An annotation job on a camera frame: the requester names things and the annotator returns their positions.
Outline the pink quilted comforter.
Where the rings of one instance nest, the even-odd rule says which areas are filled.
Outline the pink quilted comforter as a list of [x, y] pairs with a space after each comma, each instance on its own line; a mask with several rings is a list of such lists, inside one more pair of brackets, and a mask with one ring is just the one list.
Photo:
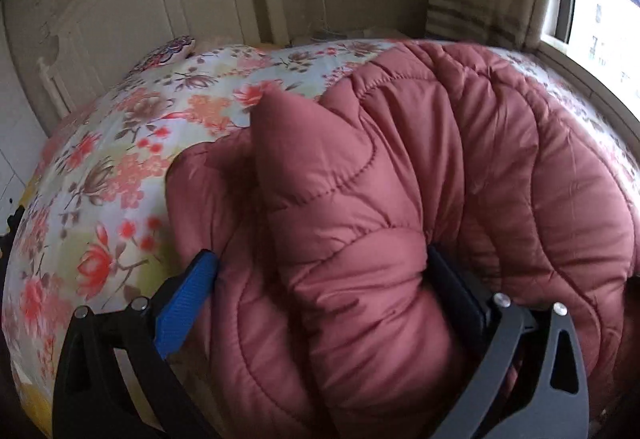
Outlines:
[[221, 268], [194, 335], [226, 438], [412, 438], [473, 352], [427, 248], [517, 303], [564, 303], [592, 414], [639, 379], [639, 198], [559, 101], [492, 51], [408, 43], [319, 99], [270, 88], [166, 175], [183, 263]]

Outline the floral bed sheet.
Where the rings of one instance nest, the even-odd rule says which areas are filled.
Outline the floral bed sheet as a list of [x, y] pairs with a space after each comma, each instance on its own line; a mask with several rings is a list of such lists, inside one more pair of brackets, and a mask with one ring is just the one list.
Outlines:
[[[219, 48], [130, 77], [66, 118], [18, 226], [2, 300], [15, 388], [41, 431], [52, 430], [54, 380], [74, 309], [122, 309], [188, 266], [168, 217], [172, 162], [246, 128], [270, 88], [317, 100], [383, 52], [419, 42], [427, 40]], [[179, 363], [214, 422], [208, 363], [194, 331]]]

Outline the white wardrobe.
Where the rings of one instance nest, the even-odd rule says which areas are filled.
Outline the white wardrobe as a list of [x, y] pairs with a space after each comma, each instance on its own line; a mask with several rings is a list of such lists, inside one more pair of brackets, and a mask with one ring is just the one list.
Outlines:
[[47, 136], [27, 100], [17, 75], [1, 17], [1, 231], [6, 219], [23, 199], [25, 191], [35, 188], [41, 176], [42, 150]]

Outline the patterned round cushion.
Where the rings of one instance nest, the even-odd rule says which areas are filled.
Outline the patterned round cushion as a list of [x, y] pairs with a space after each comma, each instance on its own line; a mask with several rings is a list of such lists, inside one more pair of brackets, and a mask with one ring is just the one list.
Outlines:
[[163, 46], [157, 47], [145, 55], [130, 70], [130, 74], [142, 73], [159, 66], [169, 66], [188, 58], [195, 47], [195, 38], [190, 35], [179, 36]]

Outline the white wooden headboard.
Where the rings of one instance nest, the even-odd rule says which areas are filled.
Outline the white wooden headboard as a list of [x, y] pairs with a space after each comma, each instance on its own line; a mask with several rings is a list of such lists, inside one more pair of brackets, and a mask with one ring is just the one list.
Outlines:
[[179, 36], [244, 45], [290, 41], [283, 0], [73, 0], [51, 34], [58, 53], [37, 64], [60, 118], [104, 95], [134, 62]]

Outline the window with dark frame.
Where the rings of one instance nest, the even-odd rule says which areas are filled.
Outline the window with dark frame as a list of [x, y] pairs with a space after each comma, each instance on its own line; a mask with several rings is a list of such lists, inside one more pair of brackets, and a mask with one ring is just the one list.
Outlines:
[[552, 44], [639, 115], [639, 0], [555, 0]]

